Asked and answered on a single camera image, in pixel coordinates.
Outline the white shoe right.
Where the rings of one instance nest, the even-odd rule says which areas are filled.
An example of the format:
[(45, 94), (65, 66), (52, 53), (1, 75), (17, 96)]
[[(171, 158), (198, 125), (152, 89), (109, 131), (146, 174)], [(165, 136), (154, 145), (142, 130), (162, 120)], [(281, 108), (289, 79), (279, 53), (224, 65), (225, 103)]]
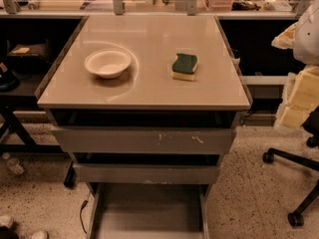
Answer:
[(48, 232), (45, 230), (39, 230), (33, 233), (30, 237), (30, 239), (48, 239), (48, 238), (49, 238)]

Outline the white shoe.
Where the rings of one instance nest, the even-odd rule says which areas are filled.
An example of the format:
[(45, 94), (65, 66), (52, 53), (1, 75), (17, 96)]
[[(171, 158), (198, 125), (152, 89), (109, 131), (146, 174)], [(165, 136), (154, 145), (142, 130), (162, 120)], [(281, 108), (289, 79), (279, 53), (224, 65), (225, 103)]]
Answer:
[(0, 216), (0, 227), (6, 227), (10, 229), (14, 225), (14, 219), (10, 215)]
[(39, 230), (33, 233), (30, 237), (30, 239), (48, 239), (48, 238), (49, 238), (48, 232), (45, 230)]

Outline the black side table frame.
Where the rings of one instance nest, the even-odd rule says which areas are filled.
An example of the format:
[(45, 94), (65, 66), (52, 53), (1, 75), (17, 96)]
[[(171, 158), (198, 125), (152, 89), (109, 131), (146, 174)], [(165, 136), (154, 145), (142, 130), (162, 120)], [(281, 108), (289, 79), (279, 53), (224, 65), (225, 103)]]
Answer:
[(27, 131), (21, 120), (30, 123), (49, 123), (46, 114), (36, 108), (19, 108), (9, 105), (0, 107), (0, 116), (2, 125), (0, 127), (0, 137), (6, 131), (15, 133), (21, 140), (22, 144), (5, 144), (0, 145), (0, 153), (27, 153), (27, 154), (64, 154), (64, 151), (58, 144), (38, 144), (29, 131)]

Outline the green and yellow sponge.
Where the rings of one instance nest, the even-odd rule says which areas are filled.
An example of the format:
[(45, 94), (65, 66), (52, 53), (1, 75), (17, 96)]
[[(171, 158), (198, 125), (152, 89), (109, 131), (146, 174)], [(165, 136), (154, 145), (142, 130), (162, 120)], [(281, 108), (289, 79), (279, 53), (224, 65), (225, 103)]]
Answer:
[(176, 59), (171, 65), (170, 75), (176, 80), (193, 82), (197, 66), (198, 58), (196, 55), (177, 53)]

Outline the grey drawer cabinet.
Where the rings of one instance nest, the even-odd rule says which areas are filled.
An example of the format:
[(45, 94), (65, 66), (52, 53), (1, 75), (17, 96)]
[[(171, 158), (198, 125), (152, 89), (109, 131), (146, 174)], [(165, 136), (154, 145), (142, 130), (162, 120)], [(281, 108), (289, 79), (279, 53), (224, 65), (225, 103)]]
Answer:
[[(85, 60), (103, 49), (128, 52), (114, 79), (89, 73)], [(170, 75), (177, 53), (198, 58), (195, 80)], [(98, 16), (72, 36), (38, 103), (53, 126), (231, 128), (251, 99), (215, 18), (183, 15)], [(223, 154), (68, 152), (75, 164), (218, 166)]]

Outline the top grey drawer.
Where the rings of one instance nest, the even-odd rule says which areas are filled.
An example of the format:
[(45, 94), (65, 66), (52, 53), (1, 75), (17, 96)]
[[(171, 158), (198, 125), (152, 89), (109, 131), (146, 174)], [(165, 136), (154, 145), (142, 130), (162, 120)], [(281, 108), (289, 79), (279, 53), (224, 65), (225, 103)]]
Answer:
[(53, 126), (66, 152), (223, 154), (235, 138), (231, 128)]

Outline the open bottom grey drawer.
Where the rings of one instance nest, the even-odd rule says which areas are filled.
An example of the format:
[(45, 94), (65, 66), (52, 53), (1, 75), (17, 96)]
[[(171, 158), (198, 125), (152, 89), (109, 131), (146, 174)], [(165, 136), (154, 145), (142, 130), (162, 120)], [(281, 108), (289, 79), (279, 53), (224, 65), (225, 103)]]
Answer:
[(209, 239), (202, 189), (99, 184), (86, 239)]

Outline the middle grey drawer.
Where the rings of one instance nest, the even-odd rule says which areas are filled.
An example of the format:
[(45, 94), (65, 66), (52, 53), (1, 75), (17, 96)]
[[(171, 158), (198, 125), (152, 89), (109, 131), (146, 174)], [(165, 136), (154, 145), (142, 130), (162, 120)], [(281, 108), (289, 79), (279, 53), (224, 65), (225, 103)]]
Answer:
[(140, 184), (212, 184), (218, 166), (75, 164), (81, 181)]

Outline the clear plastic bottle on floor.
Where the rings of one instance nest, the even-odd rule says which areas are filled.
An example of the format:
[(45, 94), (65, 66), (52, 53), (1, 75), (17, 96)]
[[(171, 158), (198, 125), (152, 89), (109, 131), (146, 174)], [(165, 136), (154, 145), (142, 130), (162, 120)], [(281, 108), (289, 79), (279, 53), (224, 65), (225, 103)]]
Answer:
[(8, 169), (16, 175), (22, 175), (25, 172), (20, 160), (17, 157), (12, 157), (9, 152), (4, 152), (2, 158), (6, 161)]

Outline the white paper bowl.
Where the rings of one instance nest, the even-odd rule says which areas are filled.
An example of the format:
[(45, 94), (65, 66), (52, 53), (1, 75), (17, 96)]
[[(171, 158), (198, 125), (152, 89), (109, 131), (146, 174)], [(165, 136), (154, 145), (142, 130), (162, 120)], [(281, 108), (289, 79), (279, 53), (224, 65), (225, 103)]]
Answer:
[(131, 55), (123, 50), (103, 49), (89, 55), (85, 60), (86, 70), (103, 79), (114, 79), (132, 62)]

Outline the white shoe left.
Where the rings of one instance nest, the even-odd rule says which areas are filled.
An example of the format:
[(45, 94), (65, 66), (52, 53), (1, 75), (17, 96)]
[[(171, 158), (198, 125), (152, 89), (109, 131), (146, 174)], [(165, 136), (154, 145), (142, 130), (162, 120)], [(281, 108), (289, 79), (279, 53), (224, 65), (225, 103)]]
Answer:
[(0, 216), (0, 227), (6, 227), (10, 229), (14, 225), (14, 219), (10, 215)]

